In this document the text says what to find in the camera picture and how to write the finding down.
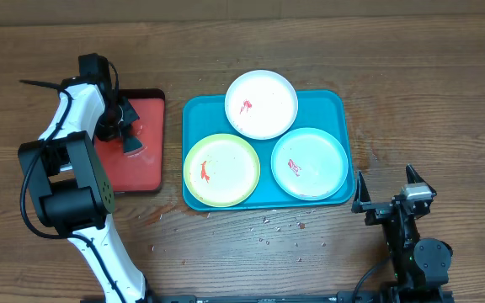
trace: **light blue plate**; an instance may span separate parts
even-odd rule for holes
[[[336,193],[348,172],[345,150],[332,135],[300,128],[282,136],[272,152],[274,179],[287,194],[315,201]]]

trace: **white plate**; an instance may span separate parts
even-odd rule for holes
[[[315,128],[292,130],[281,137],[270,165],[278,185],[304,200],[330,197],[342,187],[348,173],[347,155],[340,142]]]
[[[226,116],[238,132],[252,139],[280,136],[295,121],[298,99],[293,86],[271,71],[251,71],[227,89]]]

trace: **wooden table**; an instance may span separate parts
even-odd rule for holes
[[[16,156],[58,104],[53,91],[18,80],[60,82],[91,52],[117,66],[122,88],[167,94],[163,189],[120,197],[115,212],[127,251],[159,294],[330,294],[353,289],[386,255],[381,228],[365,226],[350,203],[210,214],[184,204],[184,104],[263,68],[296,89],[342,97],[354,169],[374,200],[398,192],[408,162],[417,168],[439,193],[418,230],[455,250],[445,289],[460,302],[485,300],[485,15],[466,15],[0,28],[0,302],[101,294],[72,245],[25,228]],[[389,268],[365,287],[392,279]]]

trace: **red tray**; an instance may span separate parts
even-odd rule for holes
[[[131,155],[123,153],[120,139],[95,140],[104,171],[115,192],[152,192],[162,187],[165,95],[160,89],[122,89],[140,119],[132,123],[134,135],[143,148]]]

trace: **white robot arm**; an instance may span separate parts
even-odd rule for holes
[[[48,129],[38,141],[19,148],[19,160],[40,222],[56,228],[58,235],[53,238],[67,238],[82,253],[104,290],[105,302],[154,302],[115,229],[113,189],[92,143],[99,125],[105,139],[117,138],[113,134],[122,133],[122,122],[129,117],[125,109],[134,110],[118,102],[117,92],[111,90],[108,64],[96,54],[80,57],[81,76],[63,81],[60,104]],[[137,117],[136,112],[130,117]],[[48,179],[70,169],[74,179],[57,183]]]

